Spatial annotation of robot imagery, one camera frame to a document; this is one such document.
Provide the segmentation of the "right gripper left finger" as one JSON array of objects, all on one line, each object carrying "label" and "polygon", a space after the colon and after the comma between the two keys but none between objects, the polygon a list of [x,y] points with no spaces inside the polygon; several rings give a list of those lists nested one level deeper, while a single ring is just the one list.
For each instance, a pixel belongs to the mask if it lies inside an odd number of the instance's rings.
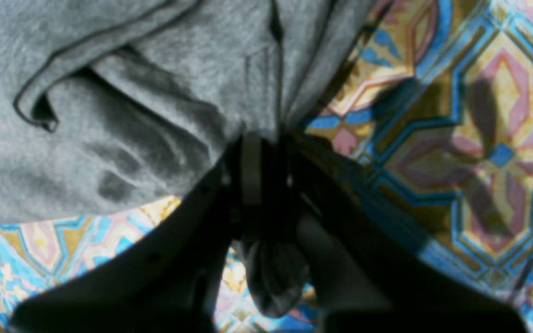
[{"label": "right gripper left finger", "polygon": [[180,206],[99,267],[22,302],[9,333],[213,333],[232,240],[257,234],[262,139],[241,137]]}]

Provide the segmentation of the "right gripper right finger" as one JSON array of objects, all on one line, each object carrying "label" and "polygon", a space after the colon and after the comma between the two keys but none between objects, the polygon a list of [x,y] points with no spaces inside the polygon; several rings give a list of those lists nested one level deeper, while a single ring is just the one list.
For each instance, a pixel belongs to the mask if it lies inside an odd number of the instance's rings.
[{"label": "right gripper right finger", "polygon": [[302,203],[295,242],[316,291],[319,333],[526,333],[512,306],[417,259],[377,223],[381,203],[362,210],[314,160],[309,138],[281,140]]}]

